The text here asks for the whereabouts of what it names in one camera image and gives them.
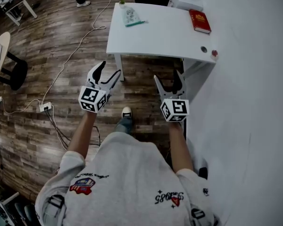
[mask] floor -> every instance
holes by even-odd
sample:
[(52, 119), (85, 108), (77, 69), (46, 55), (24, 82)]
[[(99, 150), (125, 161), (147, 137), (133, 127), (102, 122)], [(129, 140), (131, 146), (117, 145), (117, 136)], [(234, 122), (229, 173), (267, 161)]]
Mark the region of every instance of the floor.
[[(81, 38), (92, 27), (97, 14), (108, 0), (91, 0), (88, 7), (77, 8), (75, 0), (29, 0), (40, 2), (34, 19), (26, 10), (21, 25), (17, 27), (8, 17), (0, 19), (0, 34), (11, 33), (9, 51), (28, 63), (28, 74), (23, 86), (12, 91), (0, 83), (0, 96), (7, 112), (22, 110), (33, 99), (42, 99), (52, 84), (63, 62), (78, 46)], [(55, 118), (63, 133), (71, 137), (84, 111), (78, 104), (78, 94), (85, 84), (87, 72), (98, 62), (107, 61), (102, 78), (109, 78), (117, 69), (114, 58), (106, 54), (110, 21), (115, 2), (98, 18), (95, 26), (105, 30), (91, 32), (81, 47), (65, 65), (45, 102), (55, 106)], [(6, 59), (4, 68), (12, 69), (14, 62)], [(160, 112), (153, 75), (164, 83), (172, 81), (173, 69), (180, 69), (180, 61), (172, 58), (126, 56), (123, 58), (125, 82), (118, 82), (112, 97), (98, 113), (95, 125), (100, 130), (100, 140), (113, 131), (124, 106), (133, 111), (133, 136), (140, 141), (157, 145), (163, 155), (168, 151), (168, 128)], [(93, 143), (99, 143), (98, 133), (92, 132)], [(7, 114), (0, 106), (0, 150), (4, 170), (0, 178), (5, 184), (19, 191), (26, 198), (35, 200), (44, 183), (53, 176), (65, 153), (55, 129), (34, 101), (22, 113)], [(91, 160), (98, 146), (90, 146)]]

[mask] book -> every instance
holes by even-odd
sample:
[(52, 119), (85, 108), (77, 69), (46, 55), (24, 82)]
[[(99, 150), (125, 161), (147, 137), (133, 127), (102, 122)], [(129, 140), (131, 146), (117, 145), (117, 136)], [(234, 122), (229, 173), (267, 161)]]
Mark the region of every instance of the book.
[(194, 30), (207, 34), (211, 33), (207, 16), (203, 12), (190, 9), (189, 14), (192, 19)]

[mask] white table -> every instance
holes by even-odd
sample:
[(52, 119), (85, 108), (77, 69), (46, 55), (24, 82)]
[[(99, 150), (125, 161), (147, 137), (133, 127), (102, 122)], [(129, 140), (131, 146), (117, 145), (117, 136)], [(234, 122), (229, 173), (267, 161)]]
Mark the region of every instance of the white table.
[(117, 68), (122, 71), (121, 55), (152, 55), (187, 59), (194, 73), (205, 64), (215, 64), (210, 57), (212, 46), (210, 36), (194, 31), (189, 12), (177, 8), (152, 4), (126, 3), (132, 7), (141, 20), (148, 21), (132, 27), (125, 27), (122, 9), (116, 3), (112, 15), (107, 54), (113, 54)]

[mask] white t-shirt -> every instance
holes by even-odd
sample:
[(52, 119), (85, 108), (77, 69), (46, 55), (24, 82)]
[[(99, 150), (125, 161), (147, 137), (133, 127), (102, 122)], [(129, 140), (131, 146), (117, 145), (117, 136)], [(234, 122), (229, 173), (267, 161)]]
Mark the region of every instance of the white t-shirt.
[(62, 213), (49, 203), (55, 194), (65, 199), (64, 226), (217, 225), (205, 179), (189, 169), (175, 174), (153, 143), (122, 132), (108, 135), (86, 167), (79, 153), (65, 153), (36, 200), (42, 225)]

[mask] shoe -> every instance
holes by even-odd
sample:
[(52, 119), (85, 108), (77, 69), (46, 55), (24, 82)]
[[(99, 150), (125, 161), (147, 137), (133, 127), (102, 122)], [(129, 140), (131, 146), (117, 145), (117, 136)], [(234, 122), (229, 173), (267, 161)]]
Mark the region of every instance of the shoe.
[(131, 108), (126, 106), (123, 111), (122, 111), (122, 118), (124, 118), (125, 116), (130, 116), (132, 117), (132, 112), (131, 112)]
[(21, 15), (17, 18), (17, 21), (19, 22), (23, 17), (23, 13), (21, 13)]
[(82, 3), (82, 4), (77, 3), (76, 6), (77, 6), (78, 8), (80, 8), (80, 7), (88, 6), (89, 4), (91, 4), (90, 1), (85, 1), (85, 3)]

